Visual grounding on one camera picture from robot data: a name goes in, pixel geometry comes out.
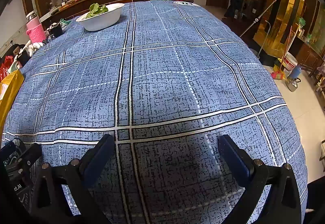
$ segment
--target pink knitted cover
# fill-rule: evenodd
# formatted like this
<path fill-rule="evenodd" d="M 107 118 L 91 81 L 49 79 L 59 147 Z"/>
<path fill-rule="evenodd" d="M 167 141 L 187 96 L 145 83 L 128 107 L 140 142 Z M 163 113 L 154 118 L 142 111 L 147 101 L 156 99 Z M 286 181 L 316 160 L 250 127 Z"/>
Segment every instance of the pink knitted cover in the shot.
<path fill-rule="evenodd" d="M 32 43 L 42 42 L 46 39 L 42 24 L 26 31 Z"/>

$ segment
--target white bowl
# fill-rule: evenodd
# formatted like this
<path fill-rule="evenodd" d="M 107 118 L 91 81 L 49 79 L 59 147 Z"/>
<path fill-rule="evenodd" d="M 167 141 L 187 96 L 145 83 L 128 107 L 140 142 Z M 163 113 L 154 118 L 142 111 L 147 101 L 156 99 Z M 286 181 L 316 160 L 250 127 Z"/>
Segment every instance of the white bowl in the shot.
<path fill-rule="evenodd" d="M 124 5 L 124 3 L 106 5 L 108 12 L 86 19 L 86 16 L 89 13 L 87 12 L 77 18 L 76 21 L 80 22 L 87 31 L 98 31 L 115 24 L 120 19 L 122 7 Z"/>

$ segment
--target circular logo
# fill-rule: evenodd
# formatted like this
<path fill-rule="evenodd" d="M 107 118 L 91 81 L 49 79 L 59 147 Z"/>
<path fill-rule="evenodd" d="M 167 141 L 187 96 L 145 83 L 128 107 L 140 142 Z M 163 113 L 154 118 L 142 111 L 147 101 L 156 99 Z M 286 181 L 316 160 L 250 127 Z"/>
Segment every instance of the circular logo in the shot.
<path fill-rule="evenodd" d="M 187 2 L 187 1 L 174 1 L 173 4 L 201 7 L 200 5 L 197 5 L 197 4 L 191 3 L 191 2 Z"/>

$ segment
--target broom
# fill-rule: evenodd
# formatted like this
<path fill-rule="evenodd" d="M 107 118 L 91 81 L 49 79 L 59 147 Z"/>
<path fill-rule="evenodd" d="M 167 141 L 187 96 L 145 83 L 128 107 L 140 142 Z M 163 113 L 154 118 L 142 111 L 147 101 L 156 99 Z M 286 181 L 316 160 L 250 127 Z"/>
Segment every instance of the broom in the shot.
<path fill-rule="evenodd" d="M 272 73 L 271 73 L 271 76 L 272 76 L 272 78 L 273 78 L 274 80 L 282 80 L 282 79 L 283 79 L 283 73 L 281 73 L 281 67 L 282 67 L 282 65 L 283 65 L 284 58 L 285 58 L 285 56 L 287 55 L 287 52 L 289 51 L 289 49 L 290 49 L 292 43 L 294 42 L 294 39 L 295 39 L 295 37 L 296 37 L 296 35 L 297 35 L 299 29 L 300 29 L 300 24 L 299 24 L 299 26 L 297 27 L 297 30 L 296 30 L 295 34 L 293 35 L 293 37 L 292 37 L 292 39 L 291 39 L 290 42 L 289 42 L 290 34 L 289 34 L 289 36 L 288 36 L 288 39 L 287 39 L 287 48 L 285 49 L 284 54 L 283 54 L 283 56 L 282 56 L 281 64 L 280 64 L 280 68 L 279 68 L 278 71 L 276 71 L 276 72 L 272 72 Z"/>

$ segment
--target metal kettle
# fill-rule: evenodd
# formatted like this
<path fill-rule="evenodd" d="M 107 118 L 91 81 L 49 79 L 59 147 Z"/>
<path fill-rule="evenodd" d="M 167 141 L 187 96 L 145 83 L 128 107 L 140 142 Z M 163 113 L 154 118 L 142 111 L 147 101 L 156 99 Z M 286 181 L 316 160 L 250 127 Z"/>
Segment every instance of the metal kettle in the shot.
<path fill-rule="evenodd" d="M 290 91 L 294 92 L 298 88 L 299 82 L 301 82 L 300 78 L 288 79 L 286 85 Z"/>

